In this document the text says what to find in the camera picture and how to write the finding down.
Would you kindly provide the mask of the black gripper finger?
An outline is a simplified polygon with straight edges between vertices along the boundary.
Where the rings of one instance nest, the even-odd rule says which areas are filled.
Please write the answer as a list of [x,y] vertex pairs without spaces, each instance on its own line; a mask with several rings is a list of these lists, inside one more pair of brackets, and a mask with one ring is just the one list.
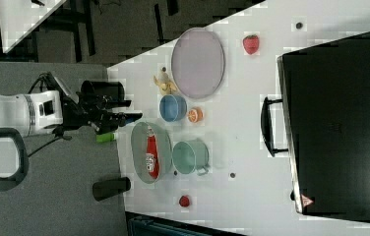
[[123,100],[116,102],[116,107],[129,107],[132,103],[132,100]]
[[123,124],[129,124],[141,119],[142,117],[142,113],[122,113],[120,120]]

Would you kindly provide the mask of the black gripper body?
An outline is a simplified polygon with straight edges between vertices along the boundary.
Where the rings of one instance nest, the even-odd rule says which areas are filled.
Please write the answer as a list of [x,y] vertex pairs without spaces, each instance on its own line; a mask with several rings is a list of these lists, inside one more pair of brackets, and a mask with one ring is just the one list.
[[91,126],[97,134],[106,134],[123,127],[120,113],[113,113],[115,102],[98,95],[77,92],[75,95],[62,96],[63,130],[77,130]]

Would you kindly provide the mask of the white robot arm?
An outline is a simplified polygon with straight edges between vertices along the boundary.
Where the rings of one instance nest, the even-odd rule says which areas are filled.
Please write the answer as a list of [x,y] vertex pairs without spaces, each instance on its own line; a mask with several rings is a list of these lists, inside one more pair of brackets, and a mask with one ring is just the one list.
[[[142,118],[140,113],[113,113],[117,106],[128,106],[128,100],[118,101],[105,95],[83,95],[79,101],[57,90],[40,93],[0,94],[0,140],[8,140],[16,149],[18,168],[7,177],[0,176],[0,192],[9,191],[23,182],[29,172],[25,137],[53,135],[56,141],[67,140],[68,131],[84,126],[96,134],[113,132]],[[9,156],[0,145],[0,158]]]

